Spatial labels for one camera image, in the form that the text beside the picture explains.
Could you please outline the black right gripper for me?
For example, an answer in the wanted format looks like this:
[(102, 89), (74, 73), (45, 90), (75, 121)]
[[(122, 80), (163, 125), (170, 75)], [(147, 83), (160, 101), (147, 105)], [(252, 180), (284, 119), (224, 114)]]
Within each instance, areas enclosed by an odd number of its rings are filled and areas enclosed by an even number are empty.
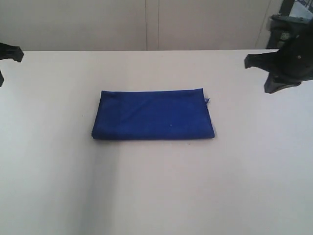
[(276, 52), (248, 54), (244, 67), (275, 71), (268, 73), (265, 93), (275, 93), (310, 81), (313, 79), (313, 35), (297, 35)]

